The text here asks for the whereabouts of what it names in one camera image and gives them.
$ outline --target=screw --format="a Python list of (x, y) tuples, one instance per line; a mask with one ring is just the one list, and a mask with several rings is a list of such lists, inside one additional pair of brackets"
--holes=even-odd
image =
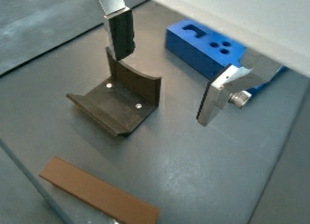
[(110, 220), (110, 223), (112, 223), (112, 224), (121, 224), (121, 223), (120, 223), (117, 220), (114, 220), (114, 219)]
[(240, 91), (239, 93), (233, 93), (228, 99), (228, 102), (232, 103), (237, 108), (241, 108), (247, 101), (251, 99), (252, 95), (245, 91)]
[(137, 103), (137, 104), (134, 105), (134, 107), (136, 107), (137, 109), (140, 109), (140, 108), (141, 108), (141, 104)]

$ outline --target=white panel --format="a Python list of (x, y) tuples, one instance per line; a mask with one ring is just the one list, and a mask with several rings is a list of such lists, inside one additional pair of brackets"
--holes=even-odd
[(308, 0), (153, 0), (310, 76)]

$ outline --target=dark gray work surface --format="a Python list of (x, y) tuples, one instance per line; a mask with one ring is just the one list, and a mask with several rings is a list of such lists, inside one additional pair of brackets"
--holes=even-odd
[(310, 223), (310, 90), (251, 224)]
[(0, 75), (102, 22), (94, 0), (0, 0), (0, 14)]
[(60, 224), (31, 183), (1, 149), (0, 142), (0, 222), (3, 224)]
[(134, 10), (136, 50), (125, 62), (161, 76), (161, 102), (125, 139), (108, 135), (65, 98), (109, 76), (102, 28), (0, 80), (0, 138), (68, 223), (109, 219), (38, 179), (53, 155), (154, 205), (158, 224), (249, 219), (307, 79), (283, 73), (243, 110), (228, 105), (203, 128), (194, 115), (207, 80), (162, 48), (164, 28), (180, 19), (153, 3)]

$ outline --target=brown curved bracket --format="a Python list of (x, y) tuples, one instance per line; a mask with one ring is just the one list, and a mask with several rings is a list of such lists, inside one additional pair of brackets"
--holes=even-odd
[(86, 95), (66, 97), (113, 135), (128, 135), (158, 106), (161, 78), (114, 61), (108, 48), (106, 56), (110, 77)]

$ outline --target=metal part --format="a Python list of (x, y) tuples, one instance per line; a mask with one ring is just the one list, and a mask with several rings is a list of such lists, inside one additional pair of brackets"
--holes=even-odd
[(114, 61), (108, 48), (106, 55), (110, 77), (85, 96), (66, 96), (113, 135), (128, 135), (158, 105), (161, 78)]
[(122, 0), (96, 0), (104, 14), (108, 15), (125, 7)]
[(112, 57), (120, 61), (134, 50), (132, 10), (122, 0), (96, 0), (104, 12), (104, 28), (109, 36)]
[(231, 95), (228, 102), (241, 109), (241, 107), (247, 104), (247, 101), (251, 99), (251, 97), (252, 95), (248, 92), (240, 91), (239, 93), (233, 93)]
[(196, 117), (197, 122), (203, 126), (209, 123), (219, 111), (224, 109), (227, 102), (239, 108), (245, 105), (251, 96), (244, 90), (267, 83), (281, 66), (251, 49), (245, 50), (240, 64), (247, 68), (228, 65), (208, 82)]
[(109, 49), (112, 57), (120, 61), (134, 50), (134, 32), (132, 10), (125, 7), (117, 12), (105, 15), (104, 28), (109, 36)]
[(141, 108), (141, 104), (137, 103), (137, 104), (134, 105), (134, 107), (136, 107), (137, 109), (140, 109), (140, 108)]
[(114, 220), (114, 219), (110, 219), (110, 224), (121, 224), (121, 222), (118, 222), (118, 221)]

